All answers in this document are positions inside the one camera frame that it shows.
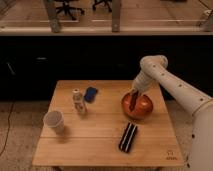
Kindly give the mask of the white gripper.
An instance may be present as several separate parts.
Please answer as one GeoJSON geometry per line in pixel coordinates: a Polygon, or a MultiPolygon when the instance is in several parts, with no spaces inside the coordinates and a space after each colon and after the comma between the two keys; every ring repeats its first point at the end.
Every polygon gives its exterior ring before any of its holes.
{"type": "Polygon", "coordinates": [[[136,77],[132,83],[131,92],[143,94],[149,87],[149,81],[146,78],[136,77]]]}

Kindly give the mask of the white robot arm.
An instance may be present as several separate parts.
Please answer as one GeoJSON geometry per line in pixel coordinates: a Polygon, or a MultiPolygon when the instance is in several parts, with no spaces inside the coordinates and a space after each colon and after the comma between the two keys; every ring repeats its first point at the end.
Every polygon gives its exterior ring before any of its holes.
{"type": "Polygon", "coordinates": [[[194,118],[188,171],[213,171],[213,97],[170,73],[167,66],[164,55],[142,57],[132,90],[144,93],[156,80],[194,118]]]}

